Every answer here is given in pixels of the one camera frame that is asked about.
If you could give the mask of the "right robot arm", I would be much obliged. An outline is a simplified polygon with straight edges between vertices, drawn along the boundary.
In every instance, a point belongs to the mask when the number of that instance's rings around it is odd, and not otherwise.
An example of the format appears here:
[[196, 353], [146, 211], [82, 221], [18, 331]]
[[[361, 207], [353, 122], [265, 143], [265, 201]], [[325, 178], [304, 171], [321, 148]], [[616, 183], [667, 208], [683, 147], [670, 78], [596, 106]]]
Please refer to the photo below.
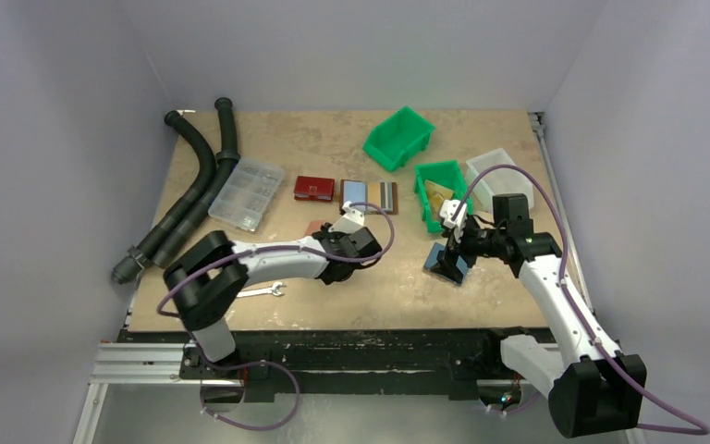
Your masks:
[[524, 376], [547, 400], [554, 425], [565, 438], [626, 430], [638, 425], [640, 389], [647, 371], [636, 354], [625, 354], [599, 326], [575, 288], [566, 284], [563, 252], [548, 232], [537, 232], [520, 193], [493, 199], [494, 225], [482, 228], [459, 200], [442, 203], [439, 218], [447, 243], [432, 272], [457, 284], [459, 264], [497, 258], [530, 292], [556, 341], [551, 352], [528, 334], [496, 339], [501, 364]]

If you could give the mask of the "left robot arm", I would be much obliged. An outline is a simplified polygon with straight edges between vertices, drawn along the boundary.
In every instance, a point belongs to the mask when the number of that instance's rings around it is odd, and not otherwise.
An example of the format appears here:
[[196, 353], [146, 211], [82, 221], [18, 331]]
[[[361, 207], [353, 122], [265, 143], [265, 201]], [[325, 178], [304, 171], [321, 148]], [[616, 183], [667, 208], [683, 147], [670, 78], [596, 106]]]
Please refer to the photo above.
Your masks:
[[291, 278], [330, 285], [382, 255], [382, 245], [366, 227], [345, 233], [326, 224], [300, 239], [271, 243], [230, 240], [215, 230], [170, 265], [163, 280], [182, 326], [209, 362], [220, 363], [237, 349], [225, 315], [243, 289]]

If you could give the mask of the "pink leather card holder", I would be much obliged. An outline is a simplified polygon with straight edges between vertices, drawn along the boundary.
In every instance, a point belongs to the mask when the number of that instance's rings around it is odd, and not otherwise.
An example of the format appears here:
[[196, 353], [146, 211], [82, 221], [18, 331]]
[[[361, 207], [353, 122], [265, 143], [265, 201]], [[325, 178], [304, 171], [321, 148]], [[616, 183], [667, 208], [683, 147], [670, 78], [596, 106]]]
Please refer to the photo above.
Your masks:
[[305, 236], [312, 236], [315, 233], [327, 232], [329, 230], [330, 226], [331, 226], [331, 224], [329, 222], [325, 222], [323, 220], [314, 220], [306, 228], [304, 235]]

